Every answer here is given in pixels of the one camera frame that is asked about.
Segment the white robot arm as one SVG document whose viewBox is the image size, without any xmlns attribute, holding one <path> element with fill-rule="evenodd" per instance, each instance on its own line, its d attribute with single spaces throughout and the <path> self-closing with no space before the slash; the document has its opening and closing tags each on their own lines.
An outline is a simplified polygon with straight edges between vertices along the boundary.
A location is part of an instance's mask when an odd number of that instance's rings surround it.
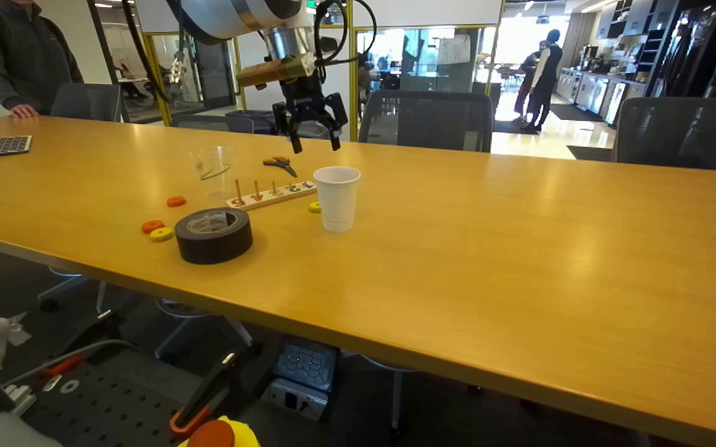
<svg viewBox="0 0 716 447">
<path fill-rule="evenodd" d="M 349 123 L 341 94 L 324 91 L 326 57 L 317 30 L 306 30 L 302 0 L 168 0 L 179 24 L 201 42 L 224 42 L 256 31 L 266 60 L 236 73 L 242 86 L 282 83 L 283 98 L 275 104 L 275 122 L 302 150 L 298 125 L 318 122 L 341 145 Z"/>
</svg>

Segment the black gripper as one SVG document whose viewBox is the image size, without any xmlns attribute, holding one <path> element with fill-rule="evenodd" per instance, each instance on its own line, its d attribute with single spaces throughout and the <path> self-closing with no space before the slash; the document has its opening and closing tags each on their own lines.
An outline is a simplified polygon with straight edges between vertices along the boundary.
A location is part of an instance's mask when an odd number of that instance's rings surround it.
<svg viewBox="0 0 716 447">
<path fill-rule="evenodd" d="M 349 123 L 341 94 L 326 94 L 317 77 L 298 77 L 282 83 L 283 98 L 275 104 L 275 118 L 290 135 L 295 153 L 305 150 L 302 122 L 318 122 L 328 128 L 331 149 L 341 149 L 341 128 Z"/>
</svg>

